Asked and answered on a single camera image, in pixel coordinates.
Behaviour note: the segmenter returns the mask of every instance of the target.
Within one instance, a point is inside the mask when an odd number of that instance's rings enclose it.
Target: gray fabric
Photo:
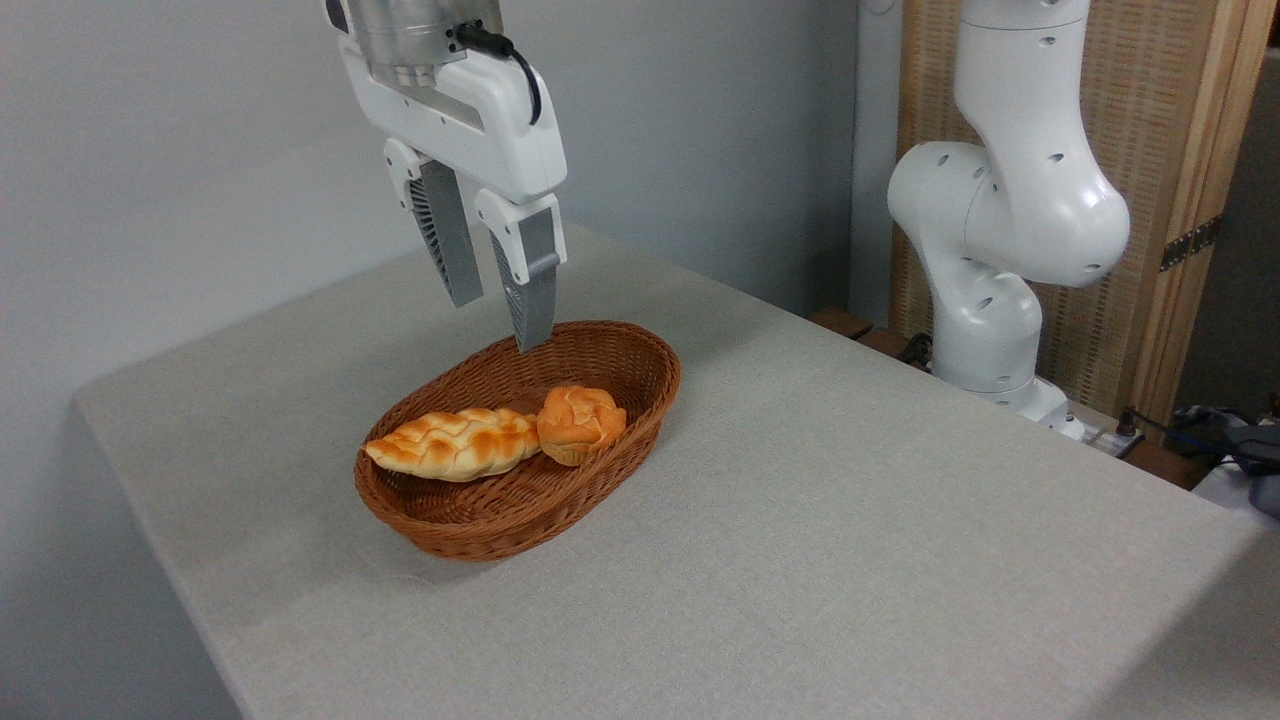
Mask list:
[[[507,561],[426,556],[352,487],[390,404],[511,332],[500,293],[454,310],[424,258],[78,395],[247,717],[1275,715],[1275,537],[721,284],[568,241],[558,319],[648,327],[684,386],[635,475]]]

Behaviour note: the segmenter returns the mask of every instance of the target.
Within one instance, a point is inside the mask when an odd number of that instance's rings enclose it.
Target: bread crust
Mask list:
[[[627,411],[599,388],[567,386],[547,393],[538,414],[538,441],[552,460],[577,466],[627,427]]]
[[[387,470],[449,483],[499,475],[539,450],[535,416],[506,407],[428,413],[365,443]]]

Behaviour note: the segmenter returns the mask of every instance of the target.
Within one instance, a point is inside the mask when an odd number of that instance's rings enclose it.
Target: brown woven basket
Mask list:
[[[538,454],[502,475],[447,483],[384,470],[360,451],[360,497],[381,521],[439,557],[499,560],[549,541],[613,492],[658,441],[680,388],[680,360],[649,331],[616,322],[561,323],[549,341],[524,355],[508,337],[397,402],[365,438],[433,411],[536,413],[547,392],[562,384],[604,388],[627,411],[622,436],[582,465],[566,468]]]

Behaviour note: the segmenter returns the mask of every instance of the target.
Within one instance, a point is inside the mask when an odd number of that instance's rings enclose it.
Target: black cable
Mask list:
[[[1222,460],[1222,454],[1216,450],[1193,450],[1192,452],[1179,452],[1183,457],[1188,460],[1196,460],[1197,457],[1212,457],[1213,462],[1220,462]]]
[[[480,27],[480,20],[462,23],[449,32],[453,33],[451,37],[454,37],[458,45],[467,50],[479,50],[486,55],[502,58],[503,60],[515,60],[520,64],[520,69],[525,72],[525,79],[529,81],[529,95],[534,106],[532,118],[530,118],[529,124],[536,126],[538,119],[543,117],[543,91],[538,87],[538,76],[534,74],[534,68],[516,50],[516,44],[504,35],[484,29]]]
[[[1157,421],[1152,420],[1151,418],[1143,415],[1142,413],[1138,413],[1133,407],[1125,407],[1125,414],[1126,415],[1133,415],[1134,418],[1138,418],[1143,423],[1146,423],[1146,424],[1156,428],[1157,430],[1164,432],[1166,436],[1169,436],[1171,438],[1180,439],[1181,442],[1185,442],[1187,445],[1193,445],[1193,446],[1199,447],[1202,450],[1216,452],[1219,455],[1230,455],[1231,457],[1240,457],[1240,459],[1244,459],[1244,460],[1251,460],[1253,462],[1258,462],[1258,464],[1265,465],[1267,468],[1275,466],[1275,464],[1276,464],[1276,461],[1275,461],[1274,457],[1263,457],[1261,455],[1253,455],[1253,454],[1249,454],[1249,452],[1243,452],[1240,450],[1231,450],[1231,448],[1224,447],[1221,445],[1213,445],[1211,442],[1204,442],[1202,439],[1197,439],[1197,438],[1193,438],[1190,436],[1185,436],[1185,434],[1183,434],[1183,433],[1180,433],[1180,432],[1178,432],[1178,430],[1175,430],[1175,429],[1172,429],[1172,428],[1170,428],[1167,425],[1164,425],[1161,423],[1157,423]],[[1272,443],[1262,443],[1262,445],[1272,445]]]
[[[511,56],[520,63],[520,69],[525,70],[525,79],[529,81],[529,94],[534,102],[534,117],[529,120],[529,124],[536,126],[538,118],[543,117],[543,92],[538,88],[538,77],[534,76],[534,68],[529,67],[529,60],[515,47],[511,49]]]

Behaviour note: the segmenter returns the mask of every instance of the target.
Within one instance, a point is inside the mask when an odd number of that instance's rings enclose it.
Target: robotic arm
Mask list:
[[[550,336],[567,173],[541,77],[499,35],[497,0],[325,0],[343,63],[454,305],[483,295],[468,227],[493,240],[516,340]]]
[[[933,372],[1066,434],[1066,396],[1036,378],[1042,315],[1021,278],[1085,286],[1119,261],[1129,210],[1089,150],[1080,63],[1089,0],[964,0],[956,105],[986,147],[927,142],[888,204],[929,278]]]

